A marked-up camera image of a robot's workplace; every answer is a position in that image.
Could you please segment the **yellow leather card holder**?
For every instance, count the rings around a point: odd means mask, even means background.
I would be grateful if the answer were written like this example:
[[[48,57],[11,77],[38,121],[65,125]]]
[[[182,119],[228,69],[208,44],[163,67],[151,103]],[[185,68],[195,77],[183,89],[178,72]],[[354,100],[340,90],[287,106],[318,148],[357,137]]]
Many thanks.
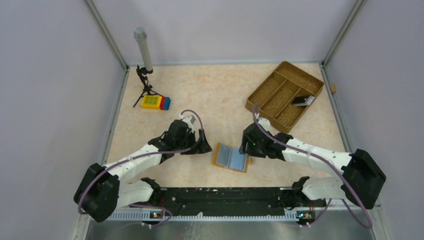
[[[224,144],[220,142],[217,143],[216,148],[213,152],[212,164],[227,170],[246,173],[248,170],[248,167],[253,164],[253,158],[247,154],[245,155],[240,154],[239,149],[237,147],[228,146],[231,148],[231,155],[230,155],[228,166],[224,167],[224,166],[218,165],[216,163],[216,160],[217,160],[217,155],[218,155],[220,145],[224,145]]]

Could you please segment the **black credit card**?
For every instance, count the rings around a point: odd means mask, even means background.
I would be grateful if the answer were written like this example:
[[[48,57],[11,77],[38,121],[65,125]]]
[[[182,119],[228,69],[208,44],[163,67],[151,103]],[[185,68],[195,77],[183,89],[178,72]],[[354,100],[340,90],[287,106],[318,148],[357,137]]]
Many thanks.
[[[226,145],[220,145],[216,163],[220,166],[227,167],[230,161],[232,148]]]

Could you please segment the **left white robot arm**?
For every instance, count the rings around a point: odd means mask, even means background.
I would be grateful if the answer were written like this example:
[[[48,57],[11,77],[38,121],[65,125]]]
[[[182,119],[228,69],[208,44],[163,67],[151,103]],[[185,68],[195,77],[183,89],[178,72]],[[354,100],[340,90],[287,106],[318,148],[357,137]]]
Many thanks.
[[[156,186],[143,180],[130,183],[131,179],[176,154],[199,155],[211,151],[203,128],[196,132],[186,117],[174,120],[168,130],[136,152],[106,165],[90,165],[73,200],[81,215],[89,215],[98,223],[105,221],[116,209],[131,204],[144,202],[154,207],[161,198]]]

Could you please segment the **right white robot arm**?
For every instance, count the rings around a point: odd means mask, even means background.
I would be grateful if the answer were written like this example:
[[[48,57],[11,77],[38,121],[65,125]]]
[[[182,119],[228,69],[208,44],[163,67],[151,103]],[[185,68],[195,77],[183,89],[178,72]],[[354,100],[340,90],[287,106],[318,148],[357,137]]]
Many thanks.
[[[241,154],[257,158],[296,163],[329,174],[326,178],[302,177],[293,183],[293,200],[307,206],[312,200],[344,199],[358,207],[372,209],[380,195],[386,175],[371,155],[362,149],[337,152],[316,147],[290,134],[274,136],[250,124],[242,133]]]

